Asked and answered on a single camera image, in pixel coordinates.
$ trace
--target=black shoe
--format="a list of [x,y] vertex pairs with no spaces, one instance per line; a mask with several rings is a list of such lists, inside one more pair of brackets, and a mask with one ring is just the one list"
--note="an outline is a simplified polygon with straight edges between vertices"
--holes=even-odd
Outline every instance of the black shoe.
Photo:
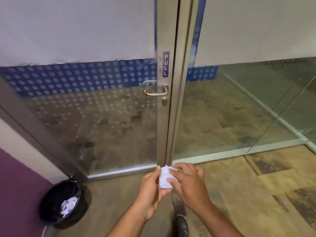
[[189,237],[189,226],[183,215],[176,215],[172,219],[173,237]]

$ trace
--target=white wall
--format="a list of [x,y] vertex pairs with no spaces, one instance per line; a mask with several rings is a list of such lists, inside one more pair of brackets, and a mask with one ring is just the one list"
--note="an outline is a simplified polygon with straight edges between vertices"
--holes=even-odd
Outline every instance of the white wall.
[[0,66],[154,58],[154,0],[0,0]]
[[0,119],[0,130],[0,148],[5,152],[53,184],[68,179],[64,173],[2,119]]
[[206,0],[195,66],[316,56],[316,0]]

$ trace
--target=trash bin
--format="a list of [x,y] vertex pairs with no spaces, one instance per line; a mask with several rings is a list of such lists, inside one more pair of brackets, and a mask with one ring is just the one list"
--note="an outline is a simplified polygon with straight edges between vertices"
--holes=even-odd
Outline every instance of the trash bin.
[[[61,204],[71,197],[77,197],[77,203],[68,214],[63,216]],[[87,209],[83,186],[75,180],[68,179],[57,183],[46,193],[39,205],[39,217],[46,225],[65,229],[77,223]]]

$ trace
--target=pull sign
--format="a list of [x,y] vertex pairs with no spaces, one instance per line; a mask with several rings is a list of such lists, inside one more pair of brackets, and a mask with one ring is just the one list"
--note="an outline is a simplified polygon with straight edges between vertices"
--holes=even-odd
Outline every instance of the pull sign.
[[169,57],[170,51],[165,51],[163,53],[162,77],[169,76]]

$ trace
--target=door handle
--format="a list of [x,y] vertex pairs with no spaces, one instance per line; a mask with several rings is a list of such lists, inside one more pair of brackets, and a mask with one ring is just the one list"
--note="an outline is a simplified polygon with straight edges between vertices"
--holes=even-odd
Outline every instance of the door handle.
[[[143,85],[147,82],[156,82],[156,81],[155,80],[145,80],[143,82]],[[167,95],[168,94],[168,86],[163,85],[162,88],[163,88],[163,93],[148,93],[146,90],[144,90],[144,94],[146,96],[164,96],[164,95]]]

